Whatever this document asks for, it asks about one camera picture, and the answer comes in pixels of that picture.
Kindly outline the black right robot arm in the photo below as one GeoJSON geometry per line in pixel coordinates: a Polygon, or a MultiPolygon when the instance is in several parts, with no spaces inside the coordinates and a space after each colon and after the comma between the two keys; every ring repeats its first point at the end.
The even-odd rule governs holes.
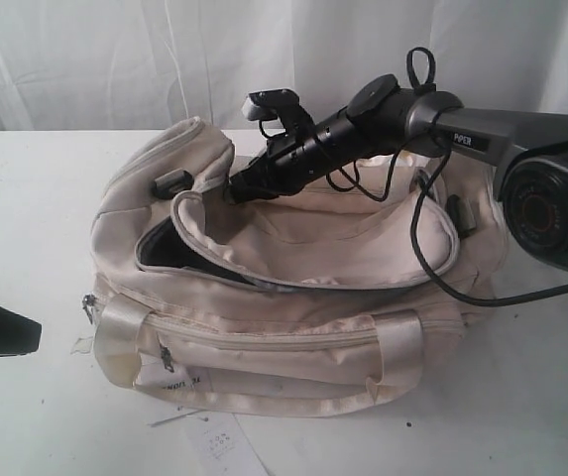
{"type": "Polygon", "coordinates": [[[399,149],[429,158],[451,150],[494,169],[493,194],[519,246],[568,271],[568,115],[471,109],[433,84],[407,89],[390,74],[318,122],[288,89],[249,94],[244,114],[284,129],[230,176],[234,203],[295,195],[357,160],[399,149]]]}

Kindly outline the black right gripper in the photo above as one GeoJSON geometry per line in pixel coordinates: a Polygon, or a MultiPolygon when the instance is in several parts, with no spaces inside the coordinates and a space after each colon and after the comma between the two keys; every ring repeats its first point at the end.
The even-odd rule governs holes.
{"type": "Polygon", "coordinates": [[[229,179],[223,198],[230,204],[263,199],[263,191],[301,191],[328,174],[328,129],[319,128],[304,139],[290,135],[272,139],[263,153],[229,179]]]}

